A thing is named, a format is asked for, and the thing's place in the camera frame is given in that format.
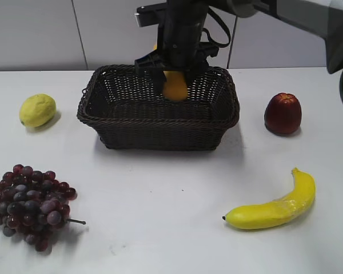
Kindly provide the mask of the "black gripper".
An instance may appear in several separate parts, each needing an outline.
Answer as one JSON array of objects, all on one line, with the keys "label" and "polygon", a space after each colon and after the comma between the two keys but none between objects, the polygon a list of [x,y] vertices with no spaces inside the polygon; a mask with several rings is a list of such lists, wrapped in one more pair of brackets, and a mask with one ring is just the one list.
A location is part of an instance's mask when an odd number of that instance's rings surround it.
[{"label": "black gripper", "polygon": [[156,93],[163,92],[164,71],[184,72],[190,86],[209,67],[207,56],[218,53],[217,46],[200,41],[208,11],[204,1],[166,1],[136,9],[139,27],[158,26],[157,48],[134,61],[137,73],[151,74]]}]

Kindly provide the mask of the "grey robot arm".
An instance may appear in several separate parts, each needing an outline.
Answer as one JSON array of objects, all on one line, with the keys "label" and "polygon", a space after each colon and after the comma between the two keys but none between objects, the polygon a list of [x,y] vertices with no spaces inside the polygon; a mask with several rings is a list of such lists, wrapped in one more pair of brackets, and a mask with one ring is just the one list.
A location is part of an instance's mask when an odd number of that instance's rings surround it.
[{"label": "grey robot arm", "polygon": [[157,91],[166,81],[163,72],[181,71],[187,82],[206,70],[207,57],[215,57],[228,43],[218,43],[208,37],[204,27],[211,16],[228,38],[227,25],[214,12],[219,9],[238,18],[249,18],[262,12],[279,21],[322,38],[325,42],[328,73],[341,71],[340,96],[343,103],[343,1],[166,1],[141,6],[135,12],[139,27],[158,26],[157,48],[135,60],[139,75],[148,72]]}]

